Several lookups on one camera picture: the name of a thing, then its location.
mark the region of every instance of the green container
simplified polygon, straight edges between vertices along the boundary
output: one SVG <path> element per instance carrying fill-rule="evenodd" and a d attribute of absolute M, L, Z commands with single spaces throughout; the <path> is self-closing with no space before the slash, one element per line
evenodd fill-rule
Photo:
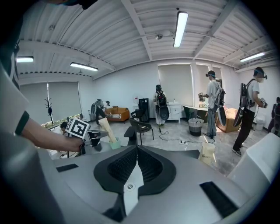
<path fill-rule="evenodd" d="M 110 146 L 112 149 L 118 149 L 121 147 L 121 141 L 119 140 L 119 137 L 116 137 L 117 141 L 116 142 L 109 142 Z"/>

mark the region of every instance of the sofa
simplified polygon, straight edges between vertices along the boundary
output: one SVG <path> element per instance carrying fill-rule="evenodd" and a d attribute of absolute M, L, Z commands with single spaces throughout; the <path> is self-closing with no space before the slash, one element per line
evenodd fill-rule
<path fill-rule="evenodd" d="M 128 108 L 113 106 L 113 108 L 105 109 L 108 121 L 126 121 L 130 117 Z"/>
<path fill-rule="evenodd" d="M 235 116 L 237 114 L 237 109 L 234 108 L 229 108 L 225 111 L 226 113 L 226 125 L 222 126 L 219 119 L 217 118 L 217 123 L 216 126 L 222 130 L 223 132 L 232 132 L 232 131 L 237 131 L 240 127 L 241 124 L 239 124 L 236 127 L 233 127 L 233 123 L 235 121 Z"/>

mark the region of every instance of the face mask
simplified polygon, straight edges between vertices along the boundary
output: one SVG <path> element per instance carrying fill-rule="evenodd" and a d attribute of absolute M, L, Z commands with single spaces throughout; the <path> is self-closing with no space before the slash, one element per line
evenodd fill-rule
<path fill-rule="evenodd" d="M 257 78 L 257 81 L 258 81 L 259 83 L 263 83 L 263 78 Z"/>

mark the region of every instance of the power outlet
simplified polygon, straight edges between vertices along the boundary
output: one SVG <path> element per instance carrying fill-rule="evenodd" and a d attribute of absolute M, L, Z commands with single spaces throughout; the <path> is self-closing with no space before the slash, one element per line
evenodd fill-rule
<path fill-rule="evenodd" d="M 187 143 L 187 142 L 185 143 L 185 141 L 182 141 L 182 142 L 179 141 L 179 144 L 180 144 L 180 145 L 188 145 L 188 143 Z"/>

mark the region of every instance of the gray blind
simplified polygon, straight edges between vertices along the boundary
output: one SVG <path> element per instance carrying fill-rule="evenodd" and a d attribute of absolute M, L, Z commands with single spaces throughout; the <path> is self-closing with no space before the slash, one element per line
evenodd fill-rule
<path fill-rule="evenodd" d="M 26 111 L 30 118 L 39 124 L 51 121 L 48 116 L 48 109 L 45 106 L 47 104 L 45 99 L 48 97 L 47 83 L 23 85 L 20 90 L 29 101 Z"/>
<path fill-rule="evenodd" d="M 210 80 L 208 77 L 205 76 L 205 74 L 209 72 L 209 67 L 205 65 L 197 65 L 197 69 L 199 72 L 200 80 L 199 92 L 206 94 L 207 86 Z"/>
<path fill-rule="evenodd" d="M 50 82 L 49 97 L 54 121 L 81 113 L 77 82 Z"/>
<path fill-rule="evenodd" d="M 193 105 L 193 81 L 190 65 L 163 65 L 158 67 L 161 87 L 168 101 Z"/>
<path fill-rule="evenodd" d="M 222 78 L 222 74 L 221 74 L 221 69 L 220 68 L 213 67 L 213 71 L 215 72 L 217 79 L 221 79 Z"/>

